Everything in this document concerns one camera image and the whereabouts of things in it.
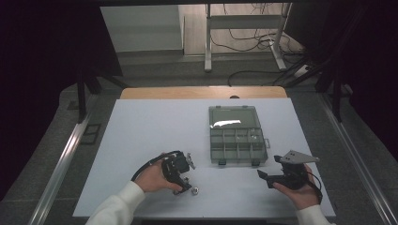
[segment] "person's left hand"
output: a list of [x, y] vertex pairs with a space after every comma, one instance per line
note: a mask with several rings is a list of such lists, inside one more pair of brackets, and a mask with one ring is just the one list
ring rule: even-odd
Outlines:
[[171, 190], [181, 191], [180, 185], [168, 182], [161, 169], [161, 160], [155, 162], [137, 177], [134, 181], [144, 192], [154, 192], [163, 188], [169, 188]]

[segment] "table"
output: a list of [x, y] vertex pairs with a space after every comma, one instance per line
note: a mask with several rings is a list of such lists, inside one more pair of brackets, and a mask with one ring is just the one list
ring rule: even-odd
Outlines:
[[[230, 96], [240, 99], [225, 99]], [[284, 155], [290, 149], [311, 154], [292, 102], [281, 87], [125, 89], [115, 104], [74, 216], [90, 216], [98, 204], [130, 180], [141, 164], [159, 151], [178, 149], [192, 153], [197, 169], [184, 175], [200, 193], [174, 196], [162, 190], [147, 194], [135, 212], [137, 218], [293, 218], [293, 204], [275, 189], [268, 189], [257, 168], [227, 165], [222, 169], [211, 163], [208, 107], [213, 105], [256, 107], [271, 145], [269, 159], [260, 170], [281, 173], [281, 165], [272, 156]], [[310, 167], [320, 177], [313, 163]], [[321, 207], [327, 217], [334, 217], [324, 189], [323, 194]]]

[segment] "gray carpet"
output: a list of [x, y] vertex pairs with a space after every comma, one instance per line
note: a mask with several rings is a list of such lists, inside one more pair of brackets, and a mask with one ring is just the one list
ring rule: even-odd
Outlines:
[[[131, 61], [140, 63], [129, 63], [129, 57]], [[140, 57], [140, 55], [124, 55], [121, 59], [124, 77], [118, 78], [120, 81], [131, 86], [227, 85], [229, 75], [240, 70], [276, 71], [275, 63], [269, 55], [241, 57], [216, 55], [211, 73], [204, 72], [201, 57], [185, 58], [170, 55], [157, 56], [156, 59], [151, 55], [145, 55], [145, 59]], [[241, 73], [231, 79], [231, 84], [269, 85], [278, 76], [280, 75], [273, 73]], [[90, 132], [97, 131], [98, 136], [90, 132], [84, 135], [45, 224], [86, 222], [86, 218], [76, 218], [71, 215], [89, 174], [115, 101], [122, 91], [120, 87], [104, 79], [99, 78], [99, 81], [103, 91], [99, 95], [87, 129]], [[292, 98], [313, 155], [321, 158], [317, 166], [337, 215], [337, 218], [330, 221], [339, 225], [384, 224], [322, 107], [320, 94], [314, 91], [314, 82], [316, 77], [286, 89], [286, 92]], [[78, 111], [74, 107], [76, 100], [75, 85], [61, 94], [58, 111], [46, 135], [6, 198], [0, 202], [0, 224], [26, 224], [31, 218], [77, 121]], [[342, 117], [369, 171], [390, 200], [392, 208], [397, 209], [397, 202], [393, 201], [398, 196], [397, 162], [355, 114], [347, 98], [342, 100]], [[297, 224], [295, 219], [272, 222]]]

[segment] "person's right hand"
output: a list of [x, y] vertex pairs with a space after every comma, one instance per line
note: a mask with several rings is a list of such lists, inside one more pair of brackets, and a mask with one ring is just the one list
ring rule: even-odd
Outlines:
[[[307, 170], [307, 172], [312, 173], [311, 168], [307, 165], [305, 165], [305, 169]], [[310, 179], [310, 182], [314, 183], [314, 178], [309, 173], [308, 178]], [[292, 190], [276, 182], [273, 183], [273, 186], [275, 187], [275, 189], [279, 190], [281, 193], [289, 197], [289, 199], [293, 202], [298, 210], [319, 204], [315, 190], [309, 185], [305, 185], [304, 187], [297, 190]]]

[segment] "white wall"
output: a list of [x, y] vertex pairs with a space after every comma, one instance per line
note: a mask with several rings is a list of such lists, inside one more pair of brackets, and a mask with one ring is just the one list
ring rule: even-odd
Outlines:
[[181, 50], [178, 6], [102, 7], [115, 51]]

